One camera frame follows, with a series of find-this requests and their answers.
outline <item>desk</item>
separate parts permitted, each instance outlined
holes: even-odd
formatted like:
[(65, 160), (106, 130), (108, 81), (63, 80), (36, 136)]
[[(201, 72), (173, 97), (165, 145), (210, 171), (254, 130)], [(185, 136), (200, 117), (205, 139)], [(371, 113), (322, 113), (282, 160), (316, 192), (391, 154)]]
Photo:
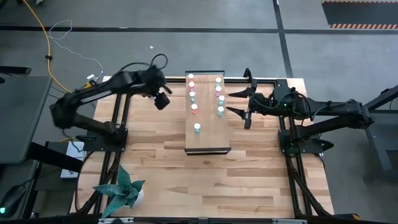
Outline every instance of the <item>desk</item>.
[[(305, 94), (302, 79), (287, 81), (290, 87)], [(241, 118), (227, 111), (232, 150), (227, 155), (187, 156), (185, 83), (168, 86), (173, 94), (162, 111), (155, 108), (152, 100), (132, 97), (127, 120), (129, 135), (121, 165), (132, 181), (146, 180), (145, 196), (136, 209), (123, 207), (113, 216), (293, 218), (285, 157), (277, 140), (278, 118), (253, 114), (252, 128), (244, 130)], [(225, 89), (232, 93), (247, 86), (227, 83)], [(273, 89), (272, 85), (259, 84), (257, 92), (268, 96)], [(94, 119), (110, 121), (115, 98), (99, 100)], [(227, 106), (246, 109), (247, 103), (248, 99), (226, 97)], [(98, 185), (103, 157), (103, 152), (94, 152), (82, 168), (79, 208), (93, 193), (92, 187)], [(333, 213), (322, 162), (314, 155), (305, 154), (303, 164), (309, 189)], [(297, 193), (304, 211), (302, 193), (300, 190)], [(103, 197), (101, 211), (105, 201)]]

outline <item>white pot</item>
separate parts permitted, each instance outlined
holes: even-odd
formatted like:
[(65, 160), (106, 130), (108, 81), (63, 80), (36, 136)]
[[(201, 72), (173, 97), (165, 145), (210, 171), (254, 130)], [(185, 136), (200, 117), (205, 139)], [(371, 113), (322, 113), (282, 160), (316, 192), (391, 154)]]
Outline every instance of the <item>white pot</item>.
[(143, 199), (144, 199), (144, 189), (141, 189), (141, 190), (138, 192), (137, 200), (136, 200), (136, 202), (134, 203), (134, 205), (132, 206), (131, 209), (134, 209), (134, 208), (136, 208), (138, 205), (140, 205), (140, 204), (142, 203)]

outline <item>potted plant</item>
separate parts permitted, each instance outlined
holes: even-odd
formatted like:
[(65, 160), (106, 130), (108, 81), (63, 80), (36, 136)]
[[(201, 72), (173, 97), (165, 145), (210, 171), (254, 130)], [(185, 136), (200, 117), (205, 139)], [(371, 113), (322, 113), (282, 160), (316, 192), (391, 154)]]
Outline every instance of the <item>potted plant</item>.
[(122, 206), (133, 208), (139, 205), (144, 198), (144, 191), (142, 190), (144, 182), (144, 180), (138, 180), (131, 183), (130, 175), (122, 166), (119, 166), (118, 185), (104, 184), (93, 187), (99, 193), (111, 197), (111, 202), (105, 208), (101, 218), (110, 216)]

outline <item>wooden board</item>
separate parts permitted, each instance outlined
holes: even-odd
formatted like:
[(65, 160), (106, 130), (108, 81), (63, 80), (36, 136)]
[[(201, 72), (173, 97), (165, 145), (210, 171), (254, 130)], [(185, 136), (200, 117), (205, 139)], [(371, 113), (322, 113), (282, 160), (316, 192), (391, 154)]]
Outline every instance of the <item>wooden board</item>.
[[(288, 79), (288, 84), (305, 94), (302, 79)], [(252, 128), (244, 130), (241, 118), (227, 111), (232, 150), (227, 155), (187, 156), (185, 84), (169, 87), (173, 95), (163, 111), (158, 111), (152, 100), (132, 98), (127, 123), (129, 137), (121, 165), (130, 173), (131, 180), (146, 180), (145, 196), (136, 209), (121, 208), (114, 216), (294, 217), (285, 158), (277, 141), (278, 118), (254, 114)], [(225, 89), (232, 93), (246, 87), (227, 84)], [(272, 89), (271, 85), (260, 84), (257, 91), (268, 96)], [(99, 100), (95, 119), (111, 120), (115, 98)], [(226, 104), (235, 108), (246, 109), (247, 103), (248, 99), (244, 98), (226, 98)], [(83, 166), (78, 183), (79, 208), (93, 193), (92, 187), (98, 185), (103, 157), (103, 152), (94, 152)], [(333, 213), (322, 162), (314, 155), (305, 154), (303, 165), (308, 188)], [(302, 193), (297, 189), (304, 211)]]
[[(224, 75), (195, 74), (195, 103), (198, 113), (193, 114), (190, 101), (188, 77), (186, 77), (185, 100), (185, 152), (187, 154), (220, 153), (231, 150), (229, 146), (228, 122), (226, 112), (218, 116), (218, 97), (216, 78), (221, 78), (221, 95), (225, 94)], [(200, 124), (200, 132), (195, 133), (194, 124)]]

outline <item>small cup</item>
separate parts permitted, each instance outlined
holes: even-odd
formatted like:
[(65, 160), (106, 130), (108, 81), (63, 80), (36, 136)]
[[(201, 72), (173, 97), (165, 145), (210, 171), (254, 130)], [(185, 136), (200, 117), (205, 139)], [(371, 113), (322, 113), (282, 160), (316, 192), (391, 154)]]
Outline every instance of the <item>small cup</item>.
[(196, 93), (194, 91), (189, 92), (190, 100), (192, 103), (195, 102), (195, 95)]
[(198, 113), (198, 105), (195, 103), (191, 105), (192, 113), (197, 114)]
[(194, 82), (189, 82), (189, 91), (195, 91), (195, 83)]
[(221, 82), (222, 82), (223, 80), (220, 78), (220, 77), (217, 77), (216, 78), (216, 87), (218, 87), (218, 86), (221, 86)]
[(195, 128), (195, 133), (199, 133), (200, 132), (200, 124), (199, 123), (194, 124), (193, 128)]
[(216, 96), (221, 96), (221, 86), (216, 87)]
[(223, 113), (224, 113), (224, 107), (223, 106), (219, 106), (217, 110), (218, 110), (218, 116), (222, 116)]
[(195, 76), (192, 73), (190, 73), (188, 75), (188, 81), (193, 82), (193, 78), (195, 78)]
[(224, 105), (224, 101), (225, 101), (225, 97), (224, 96), (219, 96), (218, 97), (218, 106), (223, 106)]

